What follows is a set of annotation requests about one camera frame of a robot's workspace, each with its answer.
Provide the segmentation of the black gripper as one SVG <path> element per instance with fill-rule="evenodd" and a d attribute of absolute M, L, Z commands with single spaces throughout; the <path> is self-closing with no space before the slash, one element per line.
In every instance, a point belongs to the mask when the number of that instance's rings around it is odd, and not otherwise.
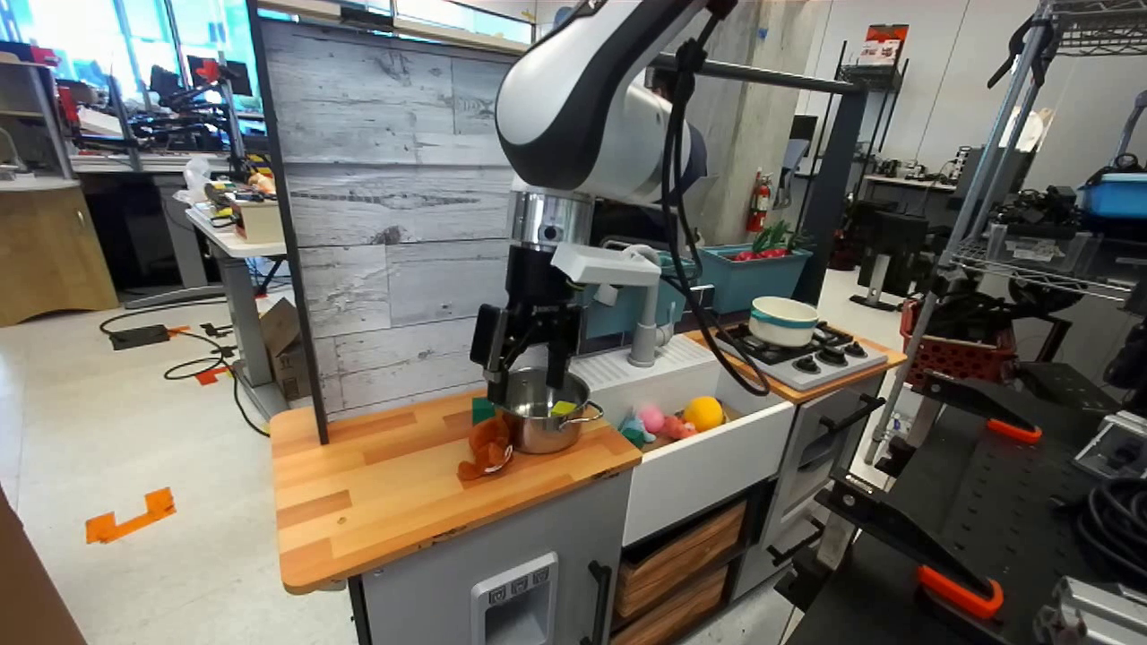
<path fill-rule="evenodd" d="M 553 266 L 553 247 L 513 242 L 505 301 L 475 309 L 471 344 L 471 358 L 489 369 L 489 403 L 505 406 L 513 363 L 533 344 L 547 349 L 556 403 L 572 403 L 565 393 L 565 369 L 577 349 L 577 324 L 572 283 Z"/>

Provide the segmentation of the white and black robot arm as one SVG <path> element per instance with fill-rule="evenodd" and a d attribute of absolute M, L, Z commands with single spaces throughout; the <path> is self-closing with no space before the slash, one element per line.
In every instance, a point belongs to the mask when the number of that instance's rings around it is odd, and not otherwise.
<path fill-rule="evenodd" d="M 673 211 L 707 170 L 707 140 L 689 125 L 692 75 L 708 32 L 740 0 L 582 0 L 505 70 L 493 135 L 515 178 L 523 232 L 509 242 L 505 301 L 475 313 L 471 358 L 489 397 L 505 406 L 513 363 L 545 349 L 540 382 L 570 375 L 582 287 L 645 293 L 632 363 L 657 363 L 663 270 L 632 252 L 591 247 L 577 223 L 597 201 Z"/>

